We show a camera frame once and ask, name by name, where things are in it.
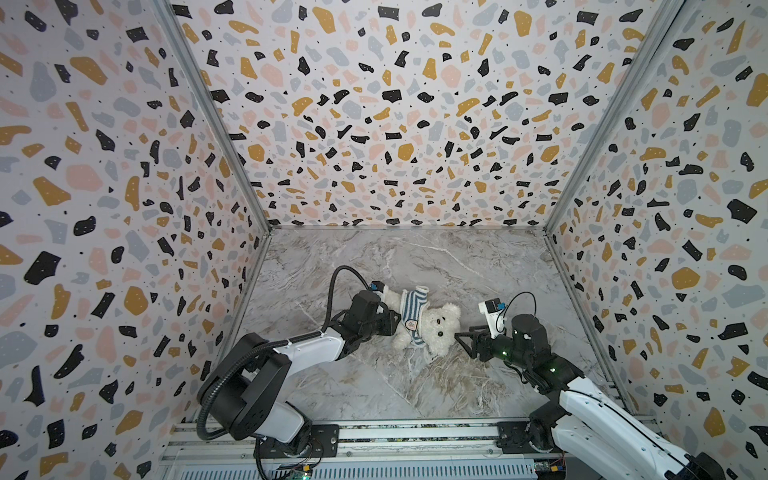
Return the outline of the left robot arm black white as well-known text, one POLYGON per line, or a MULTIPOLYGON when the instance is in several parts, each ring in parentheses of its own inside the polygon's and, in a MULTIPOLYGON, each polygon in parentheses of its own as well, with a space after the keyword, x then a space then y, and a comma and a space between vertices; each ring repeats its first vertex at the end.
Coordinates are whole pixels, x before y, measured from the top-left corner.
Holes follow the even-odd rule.
POLYGON ((375 292, 363 290, 329 326, 280 341, 256 333, 241 337, 213 369, 197 395, 196 433, 203 441, 263 437, 293 455, 312 440, 312 421, 278 400, 286 379, 354 353, 375 336, 392 336, 401 315, 375 292))

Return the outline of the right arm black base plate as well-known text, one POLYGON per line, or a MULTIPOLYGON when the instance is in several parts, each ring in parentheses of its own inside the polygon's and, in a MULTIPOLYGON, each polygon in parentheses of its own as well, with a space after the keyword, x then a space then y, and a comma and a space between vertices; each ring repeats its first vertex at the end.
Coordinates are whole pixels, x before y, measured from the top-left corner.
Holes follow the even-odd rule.
POLYGON ((496 446, 504 454, 561 454, 552 425, 540 420, 506 421, 497 424, 496 446))

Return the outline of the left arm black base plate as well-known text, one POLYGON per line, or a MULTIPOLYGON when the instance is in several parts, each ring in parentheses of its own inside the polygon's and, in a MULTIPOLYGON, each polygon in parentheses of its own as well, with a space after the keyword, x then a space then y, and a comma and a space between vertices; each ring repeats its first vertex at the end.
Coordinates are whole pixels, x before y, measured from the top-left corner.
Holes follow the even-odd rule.
POLYGON ((298 461, 309 458, 334 458, 338 452, 338 424, 308 424, 288 443, 265 437, 254 448, 254 457, 298 461))

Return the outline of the white fluffy teddy bear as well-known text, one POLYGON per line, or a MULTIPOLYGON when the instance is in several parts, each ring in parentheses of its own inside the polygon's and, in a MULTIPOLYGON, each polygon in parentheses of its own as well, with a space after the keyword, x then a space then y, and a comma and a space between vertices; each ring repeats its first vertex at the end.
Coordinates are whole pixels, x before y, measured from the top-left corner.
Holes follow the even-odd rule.
MULTIPOLYGON (((389 289, 384 300, 382 300, 389 309, 399 313, 401 303, 401 292, 389 289)), ((422 314, 420 320, 420 334, 425 341, 426 348, 432 359, 446 356, 449 353, 451 345, 454 342, 454 335, 460 331, 461 309, 452 303, 445 303, 441 306, 433 306, 429 300, 429 307, 422 314)), ((400 348, 396 340, 396 333, 392 340, 392 348, 402 351, 406 348, 400 348)))

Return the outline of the blue white striped knit sweater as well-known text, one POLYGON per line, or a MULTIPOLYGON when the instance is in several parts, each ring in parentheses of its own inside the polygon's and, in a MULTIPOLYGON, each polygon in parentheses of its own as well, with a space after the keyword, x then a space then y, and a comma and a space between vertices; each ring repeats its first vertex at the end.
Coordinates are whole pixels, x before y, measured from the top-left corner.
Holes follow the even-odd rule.
POLYGON ((422 314, 429 307, 429 288, 416 286, 413 290, 404 290, 401 294, 400 322, 396 332, 396 340, 400 348, 424 347, 426 345, 420 334, 422 314))

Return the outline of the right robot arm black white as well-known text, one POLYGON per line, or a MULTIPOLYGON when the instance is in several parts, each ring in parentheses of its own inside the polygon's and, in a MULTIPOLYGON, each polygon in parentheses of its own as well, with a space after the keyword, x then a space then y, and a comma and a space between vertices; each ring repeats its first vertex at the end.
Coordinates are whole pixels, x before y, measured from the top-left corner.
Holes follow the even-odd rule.
POLYGON ((501 447, 529 446, 543 453, 558 449, 605 479, 725 478, 711 456, 692 455, 653 432, 554 353, 536 316, 515 316, 503 333, 475 326, 454 337, 471 358, 501 360, 548 399, 521 432, 500 440, 501 447))

